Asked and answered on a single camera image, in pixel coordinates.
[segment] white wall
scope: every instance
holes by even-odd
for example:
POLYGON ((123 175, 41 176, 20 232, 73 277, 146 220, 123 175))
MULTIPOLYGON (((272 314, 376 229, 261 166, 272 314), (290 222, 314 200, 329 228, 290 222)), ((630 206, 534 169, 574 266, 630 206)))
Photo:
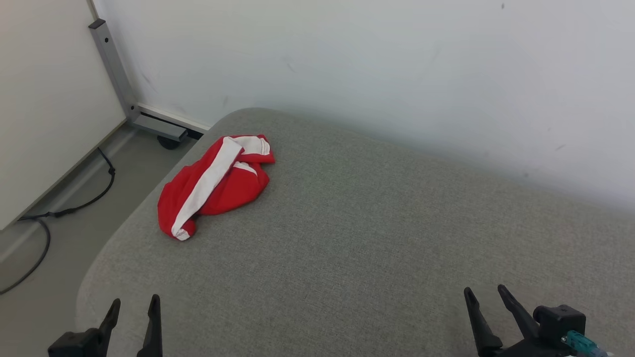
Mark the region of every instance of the white wall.
POLYGON ((125 120, 86 0, 0 3, 0 229, 125 120))
POLYGON ((632 0, 96 1, 143 103, 337 118, 635 209, 632 0))

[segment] red and white garment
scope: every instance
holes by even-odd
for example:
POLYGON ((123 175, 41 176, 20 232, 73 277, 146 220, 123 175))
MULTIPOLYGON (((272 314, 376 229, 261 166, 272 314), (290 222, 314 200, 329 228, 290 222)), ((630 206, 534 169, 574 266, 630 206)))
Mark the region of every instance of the red and white garment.
POLYGON ((269 183, 261 163, 274 163, 264 135, 218 139, 192 166, 168 182, 159 198, 159 226, 184 241, 196 231, 195 215, 219 215, 258 198, 269 183))

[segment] baseboard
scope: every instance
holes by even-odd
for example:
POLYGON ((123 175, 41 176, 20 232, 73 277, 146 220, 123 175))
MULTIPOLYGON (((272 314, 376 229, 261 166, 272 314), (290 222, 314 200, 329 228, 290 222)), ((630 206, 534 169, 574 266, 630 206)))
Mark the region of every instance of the baseboard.
POLYGON ((147 104, 138 103, 137 105, 141 109, 142 113, 149 114, 151 116, 154 116, 154 117, 157 117, 159 119, 165 120, 165 121, 167 121, 169 123, 173 123, 173 124, 176 124, 176 125, 183 126, 184 128, 187 128, 187 129, 191 129, 191 130, 198 131, 198 132, 201 132, 201 133, 205 134, 211 128, 210 126, 198 123, 197 121, 184 118, 182 116, 179 116, 179 115, 176 115, 174 113, 170 113, 170 112, 164 111, 164 110, 159 109, 159 108, 155 108, 155 107, 149 106, 147 104))
MULTIPOLYGON (((106 139, 100 148, 106 156, 111 158, 123 145, 137 134, 137 131, 137 129, 124 125, 106 139)), ((85 163, 87 165, 83 165, 78 172, 74 173, 75 177, 70 182, 60 183, 60 185, 63 184, 64 187, 57 187, 60 190, 55 193, 54 197, 45 198, 48 200, 48 203, 36 205, 38 211, 55 212, 64 209, 64 204, 66 204, 77 190, 85 185, 97 172, 105 170, 106 162, 101 156, 93 155, 90 160, 89 163, 85 163)), ((37 222, 17 224, 20 224, 22 227, 9 227, 9 229, 5 229, 3 235, 0 236, 0 264, 40 229, 40 225, 37 222)))

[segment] caster wheel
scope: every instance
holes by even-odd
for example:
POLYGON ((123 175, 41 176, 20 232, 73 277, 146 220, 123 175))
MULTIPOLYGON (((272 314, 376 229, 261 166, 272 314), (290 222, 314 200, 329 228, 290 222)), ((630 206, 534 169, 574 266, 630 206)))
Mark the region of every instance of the caster wheel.
POLYGON ((161 144, 161 146, 163 146, 167 150, 174 150, 181 144, 176 140, 168 139, 162 136, 157 136, 157 140, 159 141, 159 144, 161 144))

